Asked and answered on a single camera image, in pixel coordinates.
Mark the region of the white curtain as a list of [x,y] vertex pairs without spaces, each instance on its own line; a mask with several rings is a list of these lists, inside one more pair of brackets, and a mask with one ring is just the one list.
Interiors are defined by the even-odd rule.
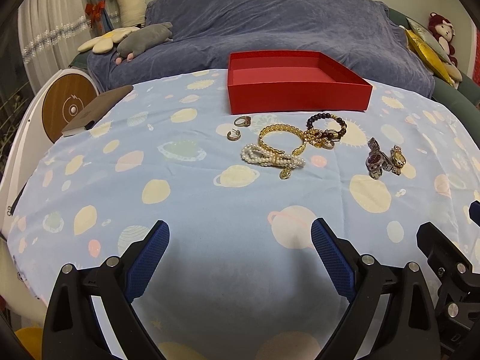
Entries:
[[24,0],[18,10],[19,46],[34,92],[67,68],[77,48],[92,38],[87,0]]

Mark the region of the blue-grey bed blanket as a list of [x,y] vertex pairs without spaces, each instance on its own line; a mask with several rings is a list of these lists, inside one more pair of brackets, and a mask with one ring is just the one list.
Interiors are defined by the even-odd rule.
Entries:
[[90,55],[88,71],[101,90],[227,68],[233,52],[313,50],[365,79],[424,97],[434,92],[404,30],[374,0],[153,0],[145,21],[171,23],[172,40],[121,64],[115,52]]

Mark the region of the yellow cushion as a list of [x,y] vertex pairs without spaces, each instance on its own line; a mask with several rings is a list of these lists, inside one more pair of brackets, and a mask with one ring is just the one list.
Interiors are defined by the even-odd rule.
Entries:
[[434,76],[457,89],[463,78],[456,66],[441,59],[440,55],[412,30],[405,27],[402,29],[408,39],[408,48],[420,58],[425,67]]

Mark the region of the gold chain bangle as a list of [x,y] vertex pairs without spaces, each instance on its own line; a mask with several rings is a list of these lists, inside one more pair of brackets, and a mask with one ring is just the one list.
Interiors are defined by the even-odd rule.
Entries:
[[270,124],[263,127],[258,135],[258,145],[275,154],[285,154],[287,144],[297,142],[298,145],[290,152],[294,156],[301,155],[306,149],[305,133],[291,124]]

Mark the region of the grey-green cushion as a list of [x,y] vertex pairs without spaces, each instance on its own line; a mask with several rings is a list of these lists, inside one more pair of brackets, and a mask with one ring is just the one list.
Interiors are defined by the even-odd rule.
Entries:
[[413,32],[419,36],[443,62],[450,63],[449,43],[443,36],[436,37],[427,28],[411,18],[407,18],[408,24]]

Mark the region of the planet print blue tablecloth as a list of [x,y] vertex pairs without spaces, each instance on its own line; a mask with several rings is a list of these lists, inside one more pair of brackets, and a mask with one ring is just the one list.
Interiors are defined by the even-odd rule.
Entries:
[[[41,159],[13,213],[8,248],[32,293],[48,301],[61,267],[95,267],[170,228],[165,255],[133,306],[169,359],[314,359],[347,307],[311,242],[323,218],[380,263],[421,265],[418,227],[440,228],[473,265],[479,227],[479,148],[445,106],[374,83],[368,109],[342,113],[346,136],[332,150],[308,146],[304,167],[241,160],[262,128],[304,128],[308,113],[253,115],[238,141],[226,72],[136,85],[97,125],[58,140]],[[368,174],[374,137],[400,175]]]

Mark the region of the red cardboard tray box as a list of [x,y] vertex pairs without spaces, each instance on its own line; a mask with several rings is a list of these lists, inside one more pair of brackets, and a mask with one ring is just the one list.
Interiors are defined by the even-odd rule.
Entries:
[[227,88],[234,115],[366,111],[373,86],[328,55],[256,50],[229,56]]

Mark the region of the grey plush toy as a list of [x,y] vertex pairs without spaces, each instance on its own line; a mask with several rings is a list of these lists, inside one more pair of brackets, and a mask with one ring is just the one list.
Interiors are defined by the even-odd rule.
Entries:
[[130,33],[118,44],[115,64],[120,65],[123,61],[130,62],[146,50],[172,41],[172,28],[172,23],[164,22],[151,24]]

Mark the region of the red ribbon bow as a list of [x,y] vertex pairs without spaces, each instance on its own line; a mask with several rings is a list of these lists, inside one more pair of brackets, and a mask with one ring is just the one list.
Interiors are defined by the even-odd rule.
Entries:
[[89,24],[92,29],[102,28],[102,17],[106,3],[104,0],[100,0],[96,4],[87,3],[85,5],[85,14],[89,19]]

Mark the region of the white round wooden-faced device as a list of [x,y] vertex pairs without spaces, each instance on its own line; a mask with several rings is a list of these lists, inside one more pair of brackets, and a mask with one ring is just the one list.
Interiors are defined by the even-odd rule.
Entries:
[[98,95],[92,78],[76,68],[56,72],[25,112],[1,179],[1,234],[15,221],[12,207],[26,182],[66,125]]

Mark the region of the flower-shaped cream cushion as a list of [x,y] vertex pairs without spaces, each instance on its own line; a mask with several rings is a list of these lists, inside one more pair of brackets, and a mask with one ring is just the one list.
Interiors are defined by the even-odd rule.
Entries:
[[139,30],[139,27],[115,28],[112,31],[99,37],[94,37],[86,41],[77,48],[78,53],[92,51],[94,54],[106,54],[111,51],[114,44],[122,42],[130,33]]

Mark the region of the gold wristwatch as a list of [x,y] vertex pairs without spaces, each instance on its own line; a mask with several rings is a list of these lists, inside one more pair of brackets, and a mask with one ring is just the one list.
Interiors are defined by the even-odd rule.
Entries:
[[392,172],[399,176],[402,173],[402,169],[407,163],[407,160],[404,157],[401,148],[397,145],[394,145],[391,149],[391,163]]

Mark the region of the green sofa frame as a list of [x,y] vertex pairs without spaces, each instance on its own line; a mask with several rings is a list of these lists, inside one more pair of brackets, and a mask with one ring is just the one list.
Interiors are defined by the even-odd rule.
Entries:
[[435,87],[431,98],[443,105],[456,103],[466,104],[470,102],[475,108],[479,108],[479,85],[474,83],[465,73],[462,73],[462,82],[458,88],[454,88],[437,76],[433,77]]

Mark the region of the red monkey plush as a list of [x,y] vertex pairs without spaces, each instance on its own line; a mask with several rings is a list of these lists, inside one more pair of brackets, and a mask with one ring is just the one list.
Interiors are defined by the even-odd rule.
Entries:
[[452,39],[455,36],[455,30],[450,20],[444,16],[437,14],[436,12],[430,13],[428,30],[432,33],[433,37],[438,41],[439,45],[444,49],[448,55],[451,63],[458,66],[458,62],[455,54],[455,48],[452,45]]

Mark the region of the gold ring red stone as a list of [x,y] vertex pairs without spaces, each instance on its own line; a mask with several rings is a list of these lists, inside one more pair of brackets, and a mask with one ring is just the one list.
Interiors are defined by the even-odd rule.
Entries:
[[233,124],[236,127],[249,127],[251,125],[251,117],[249,115],[241,115],[235,119]]

